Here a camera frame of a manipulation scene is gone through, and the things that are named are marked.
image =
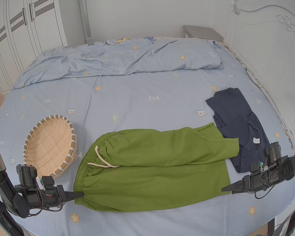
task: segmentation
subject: headboard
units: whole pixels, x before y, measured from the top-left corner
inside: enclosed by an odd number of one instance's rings
[[[268,93],[295,144],[295,0],[232,0],[226,45]]]

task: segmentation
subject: wardrobe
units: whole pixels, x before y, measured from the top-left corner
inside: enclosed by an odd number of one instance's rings
[[[0,91],[42,52],[85,44],[78,0],[0,0]]]

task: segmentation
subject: woven bamboo basket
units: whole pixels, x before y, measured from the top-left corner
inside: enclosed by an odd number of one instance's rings
[[[42,176],[60,176],[76,157],[77,137],[72,123],[64,116],[52,115],[39,121],[24,144],[23,159]]]

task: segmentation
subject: white tag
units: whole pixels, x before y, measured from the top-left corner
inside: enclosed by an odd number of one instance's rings
[[[260,138],[253,138],[253,143],[260,143]]]

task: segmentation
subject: bed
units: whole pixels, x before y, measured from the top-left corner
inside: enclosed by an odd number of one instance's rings
[[[206,125],[214,122],[214,111],[205,100],[228,87],[241,90],[269,141],[279,141],[282,155],[292,156],[295,44],[290,42],[295,26],[290,19],[295,20],[295,6],[291,1],[255,2],[239,1],[234,6],[241,12],[232,13],[224,40],[232,53],[212,40],[147,37],[58,48],[40,55],[0,109],[0,152],[12,183],[19,182],[15,166],[23,163],[28,133],[48,115],[67,117],[77,134],[77,157],[55,179],[55,184],[71,191],[81,159],[100,135]],[[130,53],[136,53],[135,60]],[[78,54],[87,60],[81,61]],[[108,64],[110,58],[116,68]],[[230,160],[226,164],[231,183],[246,174],[236,173]],[[247,235],[293,201],[294,181],[277,185],[261,200],[252,194],[228,194],[181,208],[136,213],[96,212],[71,201],[61,212],[15,220],[36,236]]]

